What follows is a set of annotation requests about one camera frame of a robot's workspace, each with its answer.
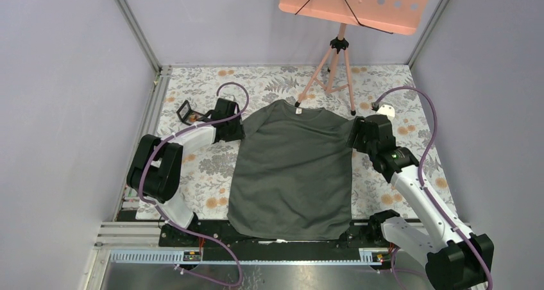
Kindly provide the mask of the dark green t-shirt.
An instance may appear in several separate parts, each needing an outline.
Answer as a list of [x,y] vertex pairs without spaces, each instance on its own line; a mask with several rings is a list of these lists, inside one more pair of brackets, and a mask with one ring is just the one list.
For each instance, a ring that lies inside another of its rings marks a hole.
[[281,99],[242,125],[227,218],[243,235],[338,239],[352,220],[352,121]]

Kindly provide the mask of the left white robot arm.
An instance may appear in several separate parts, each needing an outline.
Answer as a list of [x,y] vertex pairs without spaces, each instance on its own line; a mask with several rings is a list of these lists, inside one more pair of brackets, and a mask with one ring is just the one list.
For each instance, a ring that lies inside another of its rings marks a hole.
[[238,103],[219,98],[214,109],[206,114],[196,113],[196,120],[165,143],[156,155],[153,152],[162,139],[144,135],[129,167],[126,184],[139,191],[143,183],[143,197],[152,201],[167,220],[177,224],[174,237],[190,246],[198,240],[199,229],[191,223],[196,214],[182,198],[182,160],[201,147],[241,140],[244,136]]

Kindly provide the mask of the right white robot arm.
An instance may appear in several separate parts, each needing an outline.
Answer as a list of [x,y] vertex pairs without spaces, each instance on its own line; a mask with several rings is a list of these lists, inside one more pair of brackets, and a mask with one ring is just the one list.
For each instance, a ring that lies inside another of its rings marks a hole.
[[425,269],[434,289],[492,289],[494,244],[476,235],[439,198],[422,173],[420,161],[398,146],[386,115],[356,117],[346,145],[365,153],[374,170],[404,197],[425,227],[421,232],[393,210],[370,217],[368,238],[376,246],[391,243]]

